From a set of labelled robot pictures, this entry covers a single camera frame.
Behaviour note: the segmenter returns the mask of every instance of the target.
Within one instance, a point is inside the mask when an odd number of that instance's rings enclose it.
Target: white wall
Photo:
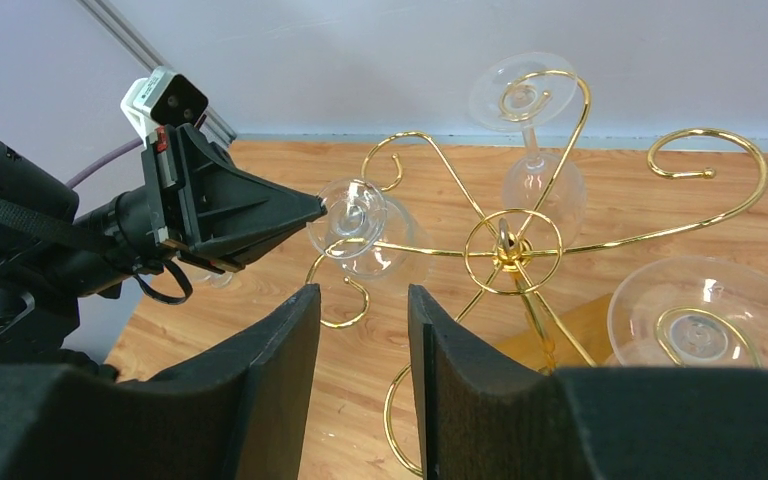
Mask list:
[[[592,86],[585,136],[768,138],[768,0],[112,3],[241,133],[486,134],[466,118],[471,83],[542,50]]]
[[[119,100],[143,76],[77,2],[0,0],[0,139],[57,178],[135,138]],[[132,153],[82,184],[81,212],[141,185],[138,161]],[[119,300],[81,300],[82,326],[68,345],[103,359],[140,295],[129,281]]]

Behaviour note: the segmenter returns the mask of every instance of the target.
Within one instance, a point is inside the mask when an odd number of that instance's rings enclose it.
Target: camera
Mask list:
[[[199,124],[207,110],[207,96],[187,77],[166,67],[154,69],[133,100],[137,111],[158,125]]]

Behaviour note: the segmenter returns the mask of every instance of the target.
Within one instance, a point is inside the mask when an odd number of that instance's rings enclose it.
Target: wine glass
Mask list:
[[[622,365],[768,369],[768,279],[723,260],[682,256],[629,275],[608,308]]]
[[[401,202],[358,178],[333,181],[318,196],[328,213],[308,224],[308,234],[314,247],[346,275],[401,294],[407,293],[408,284],[425,280],[429,255],[386,246],[430,247],[429,235]]]
[[[473,86],[469,111],[491,130],[519,132],[525,152],[507,171],[502,184],[506,209],[533,209],[560,164],[560,155],[541,150],[535,127],[557,116],[578,88],[575,70],[563,58],[532,52],[508,57],[487,69]],[[581,230],[587,203],[584,178],[567,160],[540,211],[551,218],[571,244]],[[534,248],[551,248],[554,232],[536,222],[528,231]]]
[[[234,278],[233,272],[214,273],[195,265],[190,265],[186,262],[175,260],[175,263],[181,267],[184,275],[187,276],[187,279],[193,285],[206,283],[214,288],[224,288],[227,287],[231,283],[231,279]]]

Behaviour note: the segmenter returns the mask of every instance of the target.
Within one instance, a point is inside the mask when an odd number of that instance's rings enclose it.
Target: gold metal hook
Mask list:
[[[516,265],[516,271],[511,272],[511,278],[514,281],[514,285],[520,292],[520,299],[522,304],[525,305],[525,309],[528,312],[528,319],[531,326],[537,333],[537,337],[540,339],[540,349],[543,350],[543,357],[546,359],[546,370],[549,373],[555,371],[557,367],[557,360],[555,360],[555,340],[549,331],[546,330],[546,325],[543,323],[543,318],[540,315],[537,307],[534,305],[534,301],[531,299],[532,294],[527,293],[529,289],[534,288],[534,284],[528,278],[528,274],[525,272],[525,267],[517,260],[514,262]]]
[[[740,215],[741,213],[745,212],[746,210],[749,210],[750,208],[752,208],[753,205],[758,203],[758,201],[761,200],[761,197],[764,196],[764,192],[766,192],[768,188],[767,160],[764,158],[764,154],[761,152],[758,146],[752,143],[751,140],[732,132],[720,130],[718,128],[687,128],[683,130],[677,130],[668,135],[664,135],[649,148],[649,151],[646,154],[647,164],[649,168],[652,170],[653,173],[655,173],[655,175],[658,175],[661,178],[667,178],[671,180],[681,180],[686,178],[703,178],[703,179],[714,178],[716,172],[711,168],[706,168],[705,170],[692,171],[692,172],[670,172],[660,168],[657,165],[657,162],[655,161],[655,158],[658,152],[668,143],[678,140],[680,138],[696,137],[696,136],[714,137],[714,138],[727,140],[741,147],[743,150],[746,151],[746,153],[752,156],[752,159],[755,160],[755,163],[757,163],[758,165],[758,182],[756,183],[755,189],[752,191],[749,197],[747,197],[743,202],[741,202],[740,204],[738,204],[737,206],[735,206],[730,210],[705,218],[698,222],[688,223],[686,225],[681,225],[678,227],[667,228],[664,230],[645,233],[643,235],[635,235],[633,237],[622,238],[622,239],[614,240],[611,242],[594,243],[592,245],[582,245],[579,247],[565,248],[564,253],[584,253],[584,252],[595,252],[599,250],[607,250],[609,248],[621,247],[623,245],[628,245],[630,243],[642,242],[644,240],[650,240],[653,238],[666,237],[668,235],[673,235],[681,232],[690,232],[693,230],[699,230],[700,228],[709,227],[711,225],[715,225],[717,223],[723,222],[732,217]],[[556,250],[541,250],[541,251],[534,251],[530,253],[530,255],[533,257],[550,256],[555,254],[557,254]]]
[[[475,234],[478,233],[478,230],[480,230],[483,225],[489,225],[491,223],[491,220],[493,220],[495,218],[498,218],[498,217],[501,217],[501,216],[504,216],[504,215],[511,214],[511,213],[525,213],[525,214],[528,214],[529,216],[533,215],[533,216],[536,216],[537,218],[543,220],[550,227],[552,227],[552,230],[555,233],[555,239],[558,242],[557,243],[558,250],[555,250],[556,252],[558,252],[558,255],[556,256],[555,261],[552,264],[552,268],[549,270],[548,273],[546,273],[546,275],[543,277],[542,280],[540,280],[539,282],[537,282],[534,285],[531,285],[530,287],[527,287],[525,290],[520,290],[520,289],[516,289],[516,290],[498,290],[498,289],[495,289],[492,286],[490,286],[490,284],[484,283],[481,280],[479,280],[478,277],[475,275],[475,273],[472,270],[472,265],[470,265],[470,263],[469,263],[469,259],[471,257],[471,255],[469,255],[469,247],[472,244],[472,239],[475,237]],[[517,237],[517,241],[522,242],[522,241],[524,241],[524,239],[522,239],[520,237]],[[544,215],[544,214],[542,214],[540,212],[536,212],[534,210],[528,210],[528,209],[525,209],[525,208],[509,208],[507,210],[500,210],[498,212],[495,212],[495,213],[493,213],[491,215],[488,215],[488,216],[484,217],[480,222],[478,222],[475,225],[475,227],[473,227],[472,231],[467,236],[466,242],[464,243],[464,252],[463,252],[464,266],[466,267],[466,272],[469,275],[469,278],[471,278],[472,281],[475,282],[475,284],[478,285],[479,287],[481,287],[482,289],[484,289],[484,290],[486,290],[486,291],[488,291],[490,293],[494,293],[496,295],[508,295],[508,296],[522,295],[522,294],[531,293],[531,292],[537,290],[538,288],[540,288],[543,284],[548,282],[549,279],[551,279],[555,275],[555,273],[558,271],[558,267],[561,264],[561,258],[564,255],[564,250],[561,247],[563,244],[564,244],[564,242],[563,242],[563,239],[561,238],[561,232],[560,232],[560,230],[558,230],[558,226],[555,225],[555,222],[553,222],[552,219],[550,219],[546,215]],[[522,252],[521,256],[523,258],[527,258],[529,256],[529,252],[524,251],[524,252]],[[503,259],[503,258],[500,257],[500,255],[498,253],[494,257],[494,261],[496,262],[497,265],[499,265],[503,269],[506,269],[506,270],[509,270],[509,271],[514,271],[516,269],[515,263],[518,260],[519,259],[516,258],[516,257],[512,258],[512,259]]]
[[[329,246],[326,249],[326,252],[331,251],[332,248],[340,245],[341,243],[346,243],[346,242],[344,240],[335,242],[333,245]],[[307,271],[305,284],[313,283],[313,277],[316,275],[316,271],[319,270],[319,265],[322,264],[322,261],[325,260],[325,258],[327,257],[324,253],[316,257],[316,260],[314,260],[313,264],[310,266],[310,269],[308,269]],[[356,281],[352,280],[349,277],[343,277],[343,282],[350,285],[352,288],[354,288],[358,292],[360,292],[361,297],[363,298],[363,307],[361,307],[360,313],[358,313],[351,319],[346,320],[345,322],[329,322],[325,319],[320,319],[319,323],[321,323],[322,325],[328,328],[340,329],[340,328],[351,327],[352,325],[361,321],[361,319],[363,319],[363,317],[365,317],[366,314],[369,313],[369,292],[366,290],[366,288],[364,288],[363,285],[357,283]]]
[[[458,173],[455,171],[455,167],[452,165],[452,162],[449,160],[446,154],[443,153],[443,150],[440,149],[440,146],[437,145],[437,142],[435,142],[434,139],[431,138],[431,135],[428,135],[425,132],[419,132],[419,131],[399,132],[394,135],[390,135],[389,137],[379,142],[378,145],[372,147],[369,153],[366,154],[366,157],[363,159],[363,163],[361,164],[361,167],[360,167],[361,178],[363,178],[364,180],[367,179],[366,169],[369,166],[369,161],[372,159],[372,157],[375,156],[376,153],[378,153],[379,150],[381,150],[385,145],[405,137],[419,137],[425,140],[429,145],[431,145],[431,147],[437,153],[437,156],[440,157],[440,160],[443,161],[443,165],[445,165],[446,170],[449,171],[449,174],[455,180],[455,183],[458,185],[458,188],[460,188],[461,192],[464,194],[464,197],[466,197],[466,200],[469,202],[470,206],[472,206],[472,209],[475,210],[475,213],[478,214],[479,218],[483,219],[486,216],[484,214],[484,211],[478,205],[478,202],[475,201],[475,198],[472,196],[472,193],[469,192],[469,189],[466,188],[466,185],[464,185],[463,180],[461,180],[461,177],[458,176]],[[390,158],[393,160],[393,162],[396,163],[396,170],[397,170],[396,180],[393,181],[393,183],[391,183],[390,185],[387,185],[386,187],[382,188],[381,189],[382,192],[387,192],[389,190],[392,190],[393,188],[396,188],[396,186],[398,186],[399,183],[402,182],[403,167],[402,167],[401,158],[399,157],[398,154],[393,154]],[[487,224],[487,227],[490,229],[490,233],[493,234],[493,236],[495,237],[496,230],[493,228],[493,226],[490,224]]]
[[[520,274],[523,276],[523,278],[525,278],[526,285],[531,286],[534,284],[534,281],[531,279],[531,277],[528,275],[528,272],[526,272],[525,269],[521,269]],[[590,353],[588,353],[587,350],[584,349],[584,346],[581,344],[581,342],[579,342],[578,339],[575,338],[575,335],[572,334],[572,332],[566,326],[563,320],[561,320],[561,317],[558,316],[557,313],[555,313],[555,310],[549,305],[549,302],[546,301],[546,298],[543,297],[543,294],[537,291],[537,292],[534,292],[534,297],[537,298],[537,302],[543,308],[543,311],[549,315],[549,318],[552,319],[552,323],[554,323],[555,326],[558,327],[558,330],[561,331],[561,333],[564,335],[564,338],[567,339],[567,342],[569,342],[569,344],[572,345],[572,348],[575,349],[576,353],[578,353],[578,355],[585,361],[585,363],[587,363],[587,365],[591,367],[598,366],[596,361],[593,360],[593,357],[590,356]]]
[[[520,77],[513,82],[511,82],[508,85],[508,88],[505,89],[504,93],[499,97],[499,111],[502,112],[500,115],[505,120],[511,121],[511,122],[527,122],[530,121],[532,118],[534,118],[536,115],[538,115],[540,112],[543,111],[544,108],[546,108],[546,105],[549,103],[549,99],[552,98],[552,93],[548,90],[544,90],[540,93],[540,96],[535,100],[534,106],[531,108],[531,110],[523,113],[514,113],[512,112],[507,105],[505,105],[505,99],[508,98],[509,95],[513,95],[515,92],[514,90],[518,88],[526,88],[531,92],[536,92],[536,89],[531,85],[523,85],[523,82],[526,80],[529,80],[534,75],[529,77],[528,75],[525,75],[524,77]]]
[[[578,142],[578,137],[581,136],[581,131],[584,129],[584,125],[587,123],[587,117],[590,116],[590,103],[592,101],[592,97],[590,95],[590,87],[587,85],[587,82],[585,82],[581,77],[576,77],[574,74],[570,72],[565,72],[563,70],[546,70],[543,72],[532,72],[526,75],[523,75],[520,77],[517,82],[524,82],[530,78],[538,77],[542,75],[563,75],[568,78],[575,79],[576,85],[578,85],[579,90],[581,90],[581,96],[582,96],[582,105],[581,105],[581,115],[578,118],[578,123],[576,123],[575,128],[572,131],[572,134],[570,135],[569,141],[567,141],[567,146],[564,147],[564,153],[561,154],[561,159],[558,162],[558,166],[555,167],[555,171],[552,173],[552,177],[549,178],[549,181],[546,182],[546,188],[543,189],[543,192],[540,194],[540,197],[537,198],[537,203],[534,204],[533,210],[540,211],[540,207],[543,206],[543,203],[546,202],[546,199],[549,198],[549,193],[552,191],[552,189],[555,187],[555,182],[558,180],[558,176],[561,174],[561,169],[564,168],[564,165],[567,163],[567,158],[569,158],[570,153],[572,152],[572,149],[575,147],[575,144]],[[522,237],[525,235],[525,231],[528,230],[528,226],[531,223],[532,216],[529,215],[525,222],[522,224],[522,227],[520,227],[519,232],[517,232],[517,237]]]
[[[501,272],[502,267],[497,266],[493,270],[493,273],[487,277],[487,281],[485,283],[493,283],[493,280],[495,280]],[[472,296],[472,299],[466,304],[463,310],[461,310],[461,312],[455,317],[455,322],[461,323],[463,319],[469,315],[472,309],[478,305],[478,302],[481,301],[481,299],[484,297],[484,294],[486,293],[487,291],[484,289],[478,290],[478,292]],[[390,450],[392,450],[393,455],[396,456],[396,459],[399,461],[399,463],[401,463],[403,467],[408,469],[408,471],[417,477],[421,477],[422,466],[417,465],[416,462],[408,458],[404,450],[402,450],[402,447],[399,446],[399,442],[396,440],[396,433],[393,429],[393,400],[396,398],[396,391],[399,389],[399,386],[402,384],[405,377],[407,377],[408,373],[410,373],[410,370],[410,363],[402,367],[402,369],[399,370],[399,373],[397,373],[393,378],[393,381],[390,382],[390,387],[387,388],[387,395],[384,397],[384,435],[387,437],[387,444],[390,445]]]

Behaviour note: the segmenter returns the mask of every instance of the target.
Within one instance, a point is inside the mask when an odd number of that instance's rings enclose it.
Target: black strap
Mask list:
[[[76,250],[104,254],[112,238],[0,198],[0,225]]]
[[[145,293],[152,300],[156,300],[167,305],[180,305],[186,302],[190,298],[190,295],[193,294],[193,284],[190,283],[190,279],[187,278],[187,274],[184,273],[184,271],[181,270],[181,267],[176,265],[172,260],[163,260],[163,266],[169,270],[169,273],[171,273],[173,277],[175,277],[175,280],[178,282],[178,286],[181,287],[181,290],[184,292],[184,296],[173,297],[171,295],[166,295],[165,293],[160,293],[157,290],[151,288],[151,285],[143,280],[142,277],[139,275],[134,275],[134,278],[137,279],[137,283],[140,284],[140,288],[143,290],[143,293]]]

